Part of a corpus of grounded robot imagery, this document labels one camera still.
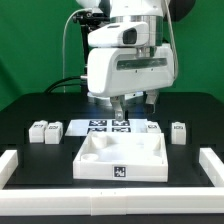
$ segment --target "green screen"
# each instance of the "green screen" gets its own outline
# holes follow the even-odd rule
[[[63,30],[79,8],[75,0],[0,1],[0,109],[63,77]],[[175,84],[162,91],[206,92],[224,102],[223,21],[223,0],[197,0],[173,23],[180,70]],[[166,24],[164,36],[169,39]],[[65,49],[65,77],[83,74],[78,24],[69,23]]]

